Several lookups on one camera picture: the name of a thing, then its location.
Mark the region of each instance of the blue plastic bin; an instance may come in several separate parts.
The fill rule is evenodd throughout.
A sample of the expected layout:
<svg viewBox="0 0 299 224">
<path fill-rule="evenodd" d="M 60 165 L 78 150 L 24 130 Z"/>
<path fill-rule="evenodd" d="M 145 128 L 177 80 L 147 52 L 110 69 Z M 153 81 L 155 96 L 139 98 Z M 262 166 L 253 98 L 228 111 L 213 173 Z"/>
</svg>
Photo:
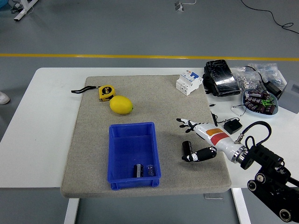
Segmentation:
<svg viewBox="0 0 299 224">
<path fill-rule="evenodd" d="M 143 177 L 134 177 L 135 164 L 143 165 Z M 153 165 L 154 175 L 149 175 L 148 165 Z M 111 189 L 157 187 L 160 178 L 161 169 L 154 123 L 111 125 L 107 175 Z"/>
</svg>

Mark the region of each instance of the gray felt mat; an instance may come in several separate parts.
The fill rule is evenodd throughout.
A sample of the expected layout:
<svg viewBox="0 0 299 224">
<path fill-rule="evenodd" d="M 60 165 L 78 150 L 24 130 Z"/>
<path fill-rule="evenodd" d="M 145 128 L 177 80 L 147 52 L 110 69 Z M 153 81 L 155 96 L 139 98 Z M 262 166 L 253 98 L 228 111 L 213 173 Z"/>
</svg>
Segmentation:
<svg viewBox="0 0 299 224">
<path fill-rule="evenodd" d="M 176 118 L 212 122 L 203 85 L 185 96 L 175 87 L 179 75 L 88 77 L 86 85 L 115 87 L 134 106 L 127 115 L 114 113 L 109 101 L 99 101 L 98 90 L 83 93 L 61 193 L 69 198 L 126 197 L 224 192 L 231 181 L 222 152 L 211 160 L 188 163 L 181 160 L 182 142 L 192 142 L 194 151 L 209 146 L 195 132 L 185 133 Z M 108 129 L 111 124 L 155 123 L 162 177 L 156 188 L 139 187 L 113 191 L 107 181 Z"/>
</svg>

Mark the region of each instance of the white robotic arm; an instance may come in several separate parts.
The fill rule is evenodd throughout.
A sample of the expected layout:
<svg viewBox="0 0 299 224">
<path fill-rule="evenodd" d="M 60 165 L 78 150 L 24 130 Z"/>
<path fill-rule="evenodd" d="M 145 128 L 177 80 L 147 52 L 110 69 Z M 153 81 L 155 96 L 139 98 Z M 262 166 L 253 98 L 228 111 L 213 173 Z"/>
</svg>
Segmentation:
<svg viewBox="0 0 299 224">
<path fill-rule="evenodd" d="M 238 141 L 233 141 L 225 132 L 215 125 L 210 123 L 195 123 L 190 120 L 179 118 L 177 121 L 184 123 L 180 127 L 189 127 L 189 129 L 186 130 L 186 133 L 195 131 L 198 136 L 212 145 L 210 150 L 216 151 L 217 149 L 218 151 L 223 151 L 227 158 L 234 163 L 241 163 L 243 161 L 243 154 L 246 153 L 246 147 Z M 190 158 L 191 161 L 203 161 L 203 159 L 199 157 L 198 151 L 191 156 L 193 159 L 189 156 L 184 160 L 187 161 L 186 159 Z"/>
<path fill-rule="evenodd" d="M 282 157 L 276 155 L 262 145 L 271 135 L 271 127 L 264 121 L 257 121 L 249 125 L 233 141 L 225 132 L 209 123 L 195 123 L 186 119 L 177 119 L 183 122 L 180 127 L 188 127 L 186 133 L 195 131 L 198 136 L 211 144 L 211 147 L 192 151 L 191 143 L 183 142 L 183 160 L 199 162 L 216 156 L 216 150 L 223 151 L 227 158 L 234 163 L 240 163 L 243 169 L 248 169 L 256 161 L 262 167 L 254 180 L 247 183 L 248 189 L 257 196 L 269 209 L 271 209 L 284 222 L 299 223 L 299 191 L 286 185 L 287 182 L 299 187 L 299 181 L 291 177 L 290 171 L 285 167 Z M 245 145 L 241 144 L 244 134 L 254 125 L 263 125 L 268 128 L 268 137 L 255 144 L 253 136 L 248 136 Z M 253 146 L 249 149 L 247 140 L 252 139 Z"/>
</svg>

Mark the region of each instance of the clear plastic bag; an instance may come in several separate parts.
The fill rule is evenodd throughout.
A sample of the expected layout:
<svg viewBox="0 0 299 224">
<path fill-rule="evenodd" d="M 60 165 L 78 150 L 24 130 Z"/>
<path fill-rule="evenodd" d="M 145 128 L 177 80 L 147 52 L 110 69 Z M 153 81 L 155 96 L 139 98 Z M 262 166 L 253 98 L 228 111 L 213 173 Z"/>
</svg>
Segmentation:
<svg viewBox="0 0 299 224">
<path fill-rule="evenodd" d="M 260 85 L 258 73 L 251 68 L 238 67 L 233 75 L 242 93 L 248 89 L 256 89 Z"/>
<path fill-rule="evenodd" d="M 263 81 L 266 83 L 268 81 L 275 84 L 281 91 L 284 90 L 286 86 L 286 81 L 279 72 L 276 63 L 269 64 L 254 64 L 250 63 L 248 66 L 255 68 L 262 76 Z"/>
<path fill-rule="evenodd" d="M 254 64 L 250 63 L 248 66 L 257 70 L 262 78 L 263 81 L 266 83 L 271 81 L 275 84 L 281 91 L 286 86 L 286 81 L 280 71 L 277 68 L 277 64 L 269 63 L 269 64 Z M 239 88 L 242 92 L 247 89 L 262 89 L 260 86 L 259 81 L 261 81 L 261 76 L 254 71 L 252 68 L 249 67 L 238 67 L 236 68 L 236 72 L 233 73 Z"/>
</svg>

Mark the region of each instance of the lemon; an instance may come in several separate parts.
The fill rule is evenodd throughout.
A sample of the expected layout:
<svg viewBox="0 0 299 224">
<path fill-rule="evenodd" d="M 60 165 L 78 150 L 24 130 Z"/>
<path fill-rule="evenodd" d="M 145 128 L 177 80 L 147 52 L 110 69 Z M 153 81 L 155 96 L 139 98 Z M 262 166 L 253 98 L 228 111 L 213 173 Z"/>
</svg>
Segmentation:
<svg viewBox="0 0 299 224">
<path fill-rule="evenodd" d="M 124 96 L 115 96 L 110 100 L 110 108 L 115 113 L 127 114 L 133 110 L 133 104 Z"/>
</svg>

